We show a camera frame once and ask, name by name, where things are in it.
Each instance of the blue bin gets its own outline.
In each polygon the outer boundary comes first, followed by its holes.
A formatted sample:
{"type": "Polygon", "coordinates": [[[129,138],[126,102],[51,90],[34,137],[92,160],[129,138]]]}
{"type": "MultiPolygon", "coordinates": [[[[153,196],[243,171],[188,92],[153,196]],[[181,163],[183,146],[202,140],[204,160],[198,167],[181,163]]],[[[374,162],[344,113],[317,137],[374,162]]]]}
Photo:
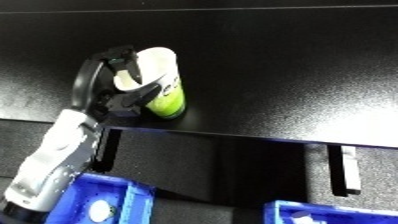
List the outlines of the blue bin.
{"type": "Polygon", "coordinates": [[[265,205],[266,224],[294,224],[297,212],[311,214],[313,224],[397,224],[398,212],[275,201],[265,205]]]}
{"type": "Polygon", "coordinates": [[[105,200],[116,212],[101,224],[148,224],[153,198],[154,187],[123,178],[83,174],[65,191],[46,223],[93,224],[90,206],[105,200]]]}

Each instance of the black surface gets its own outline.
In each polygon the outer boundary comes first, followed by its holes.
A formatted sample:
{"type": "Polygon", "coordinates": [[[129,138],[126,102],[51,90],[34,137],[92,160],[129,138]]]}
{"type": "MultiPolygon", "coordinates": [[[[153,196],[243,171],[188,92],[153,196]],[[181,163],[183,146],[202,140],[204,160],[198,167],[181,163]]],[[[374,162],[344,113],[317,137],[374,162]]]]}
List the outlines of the black surface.
{"type": "MultiPolygon", "coordinates": [[[[24,156],[36,149],[49,125],[15,121],[0,121],[0,124],[3,130],[0,170],[8,170],[0,174],[2,192],[11,181],[4,176],[15,175],[24,156]]],[[[363,191],[361,195],[336,197],[330,185],[324,145],[307,145],[302,159],[300,144],[138,130],[126,133],[122,135],[114,170],[107,174],[130,177],[160,188],[151,223],[240,224],[245,220],[261,223],[258,204],[274,198],[398,210],[396,150],[359,148],[363,191]],[[267,184],[277,187],[272,190],[267,184]],[[219,206],[228,198],[221,194],[214,197],[221,190],[230,197],[228,204],[239,207],[219,206]]]]}
{"type": "Polygon", "coordinates": [[[397,12],[3,14],[0,117],[54,121],[85,57],[160,45],[179,56],[186,116],[116,126],[396,147],[397,12]]]}
{"type": "Polygon", "coordinates": [[[259,7],[330,7],[396,5],[396,0],[1,0],[1,12],[59,12],[98,10],[208,9],[259,7]]]}

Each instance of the paper cup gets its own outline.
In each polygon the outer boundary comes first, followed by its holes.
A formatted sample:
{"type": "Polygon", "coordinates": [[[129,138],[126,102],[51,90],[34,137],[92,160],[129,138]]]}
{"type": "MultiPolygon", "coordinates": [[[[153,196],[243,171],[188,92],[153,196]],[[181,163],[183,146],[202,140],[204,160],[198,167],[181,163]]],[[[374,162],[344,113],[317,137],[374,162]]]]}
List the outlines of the paper cup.
{"type": "Polygon", "coordinates": [[[135,82],[127,71],[119,71],[114,78],[116,87],[132,92],[152,82],[161,85],[161,91],[146,105],[157,116],[172,119],[185,110],[185,96],[177,66],[176,54],[163,47],[149,48],[137,53],[142,85],[135,82]]]}

